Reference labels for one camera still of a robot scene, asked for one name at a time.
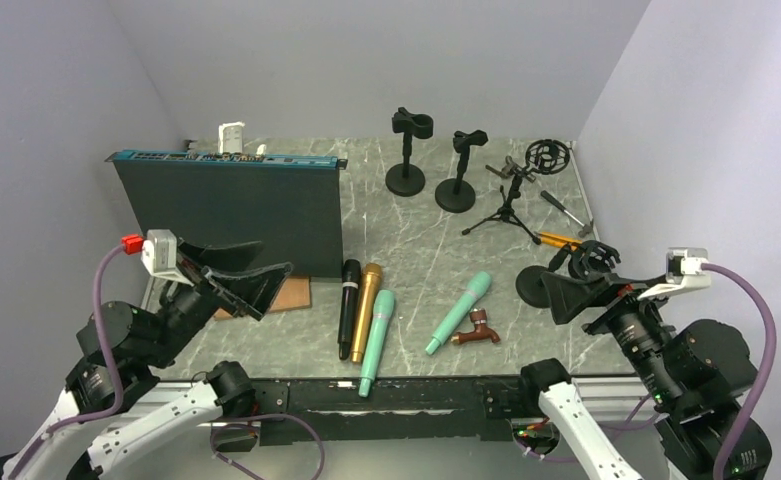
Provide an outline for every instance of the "blue circuit board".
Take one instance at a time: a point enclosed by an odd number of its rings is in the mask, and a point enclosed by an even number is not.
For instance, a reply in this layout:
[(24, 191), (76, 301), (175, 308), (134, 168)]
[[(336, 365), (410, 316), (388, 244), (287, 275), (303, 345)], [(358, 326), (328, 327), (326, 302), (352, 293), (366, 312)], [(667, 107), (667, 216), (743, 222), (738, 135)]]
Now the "blue circuit board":
[(303, 155), (249, 155), (245, 153), (196, 153), (168, 152), (159, 150), (122, 150), (107, 159), (108, 161), (147, 161), (147, 162), (203, 162), (211, 164), (246, 165), (257, 167), (301, 167), (321, 169), (344, 169), (347, 161), (337, 157), (319, 157)]

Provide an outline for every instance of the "red connector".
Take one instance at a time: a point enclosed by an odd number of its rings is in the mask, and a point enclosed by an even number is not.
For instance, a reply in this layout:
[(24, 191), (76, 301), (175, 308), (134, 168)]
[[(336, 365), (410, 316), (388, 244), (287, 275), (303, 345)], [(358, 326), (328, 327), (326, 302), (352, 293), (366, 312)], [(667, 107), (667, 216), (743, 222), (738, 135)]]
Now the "red connector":
[(143, 239), (142, 235), (126, 235), (122, 237), (122, 245), (125, 246), (125, 254), (133, 255), (143, 251)]

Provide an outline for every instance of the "hammer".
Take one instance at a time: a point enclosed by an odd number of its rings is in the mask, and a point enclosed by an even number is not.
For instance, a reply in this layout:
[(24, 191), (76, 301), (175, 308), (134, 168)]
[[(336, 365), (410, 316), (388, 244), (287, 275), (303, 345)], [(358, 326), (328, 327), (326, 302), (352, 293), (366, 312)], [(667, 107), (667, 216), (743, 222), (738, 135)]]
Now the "hammer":
[(543, 190), (542, 192), (540, 192), (540, 196), (543, 197), (543, 199), (546, 200), (547, 202), (551, 203), (555, 208), (564, 212), (564, 214), (566, 214), (568, 217), (572, 218), (574, 222), (581, 225), (581, 230), (578, 231), (579, 237), (584, 238), (590, 235), (591, 232), (593, 232), (594, 220), (591, 220), (585, 225), (581, 220), (576, 218), (575, 215), (570, 213), (570, 211), (567, 210), (567, 207), (565, 207), (563, 203), (559, 202), (557, 198), (553, 197), (551, 193), (547, 192), (546, 190)]

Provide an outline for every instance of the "round stand base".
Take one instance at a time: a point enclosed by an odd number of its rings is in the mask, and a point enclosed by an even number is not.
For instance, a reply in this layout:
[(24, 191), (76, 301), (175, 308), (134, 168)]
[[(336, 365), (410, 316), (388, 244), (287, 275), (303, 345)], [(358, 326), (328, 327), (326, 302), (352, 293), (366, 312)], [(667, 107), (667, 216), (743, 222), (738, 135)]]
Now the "round stand base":
[(387, 190), (400, 197), (413, 197), (425, 188), (425, 174), (415, 165), (408, 165), (408, 178), (402, 176), (403, 164), (397, 164), (387, 170), (384, 184)]
[(536, 308), (549, 308), (549, 294), (540, 281), (540, 275), (549, 270), (542, 265), (525, 267), (517, 275), (517, 293), (525, 303)]
[(475, 205), (475, 190), (472, 185), (461, 180), (461, 190), (457, 195), (452, 193), (455, 188), (455, 179), (448, 178), (437, 185), (434, 191), (434, 199), (437, 205), (450, 213), (463, 213)]

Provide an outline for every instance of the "gold microphone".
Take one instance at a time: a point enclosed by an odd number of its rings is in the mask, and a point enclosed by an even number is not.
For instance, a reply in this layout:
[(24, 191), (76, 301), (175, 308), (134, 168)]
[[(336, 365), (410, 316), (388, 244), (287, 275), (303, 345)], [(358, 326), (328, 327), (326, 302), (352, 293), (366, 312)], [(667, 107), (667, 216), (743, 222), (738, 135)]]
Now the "gold microphone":
[(352, 362), (363, 362), (366, 351), (366, 340), (369, 327), (372, 324), (372, 307), (375, 296), (381, 288), (381, 265), (368, 263), (361, 273), (360, 299), (358, 300), (358, 316), (355, 320), (355, 341), (352, 343)]

